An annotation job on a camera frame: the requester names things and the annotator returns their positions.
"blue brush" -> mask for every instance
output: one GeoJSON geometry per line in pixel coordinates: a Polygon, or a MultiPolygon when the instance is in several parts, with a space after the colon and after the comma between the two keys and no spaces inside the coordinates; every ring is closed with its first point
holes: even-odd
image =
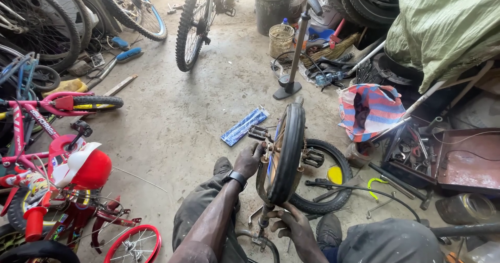
{"type": "Polygon", "coordinates": [[[127,41],[121,39],[120,37],[118,36],[115,36],[111,39],[111,42],[115,43],[116,45],[118,45],[118,47],[120,49],[122,49],[123,51],[128,51],[130,50],[130,44],[128,44],[127,41]]]}
{"type": "Polygon", "coordinates": [[[116,62],[118,64],[123,64],[126,63],[130,60],[133,60],[135,58],[138,58],[144,54],[144,51],[141,49],[141,47],[136,47],[134,49],[130,49],[126,52],[121,52],[116,56],[116,62]]]}

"shoe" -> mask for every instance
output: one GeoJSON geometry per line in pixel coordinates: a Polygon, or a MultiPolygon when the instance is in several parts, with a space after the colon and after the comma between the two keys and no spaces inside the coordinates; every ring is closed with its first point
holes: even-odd
{"type": "Polygon", "coordinates": [[[227,157],[223,156],[217,159],[216,164],[214,165],[214,175],[228,173],[229,170],[232,170],[233,166],[227,157]]]}
{"type": "Polygon", "coordinates": [[[342,242],[341,222],[333,213],[329,213],[316,226],[316,243],[321,251],[340,246],[342,242]]]}

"spanner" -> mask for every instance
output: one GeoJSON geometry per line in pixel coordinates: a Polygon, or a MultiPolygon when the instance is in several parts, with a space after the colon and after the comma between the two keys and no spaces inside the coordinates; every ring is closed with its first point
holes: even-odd
{"type": "Polygon", "coordinates": [[[252,226],[252,217],[259,213],[259,211],[261,211],[263,207],[264,206],[259,207],[254,213],[252,213],[252,215],[248,217],[248,226],[252,226]]]}
{"type": "MultiPolygon", "coordinates": [[[[391,195],[392,195],[393,197],[396,197],[396,191],[392,192],[392,193],[391,193],[391,195]]],[[[376,206],[376,207],[374,207],[374,208],[372,208],[372,209],[368,210],[368,215],[366,216],[366,219],[371,219],[371,218],[372,218],[372,211],[374,211],[374,210],[378,209],[378,208],[379,208],[379,207],[381,207],[381,206],[384,206],[384,205],[388,204],[389,202],[391,202],[391,201],[393,201],[393,200],[394,200],[394,199],[392,199],[392,198],[391,198],[390,200],[388,200],[388,201],[386,201],[386,202],[384,202],[384,203],[382,203],[382,204],[379,204],[378,206],[376,206]]]]}

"yellow disc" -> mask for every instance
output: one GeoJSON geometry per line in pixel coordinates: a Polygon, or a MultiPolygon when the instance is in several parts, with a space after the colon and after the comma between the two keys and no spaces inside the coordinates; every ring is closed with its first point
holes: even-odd
{"type": "Polygon", "coordinates": [[[328,169],[327,178],[334,184],[342,184],[342,170],[338,166],[333,166],[328,169]]]}

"hammer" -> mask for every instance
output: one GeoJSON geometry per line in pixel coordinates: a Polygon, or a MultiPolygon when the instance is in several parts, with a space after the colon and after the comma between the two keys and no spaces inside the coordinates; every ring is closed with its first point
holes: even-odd
{"type": "Polygon", "coordinates": [[[168,7],[170,8],[170,10],[168,10],[166,13],[168,15],[172,15],[172,14],[175,14],[177,13],[177,10],[176,9],[172,9],[172,7],[170,7],[170,4],[168,4],[168,7]]]}

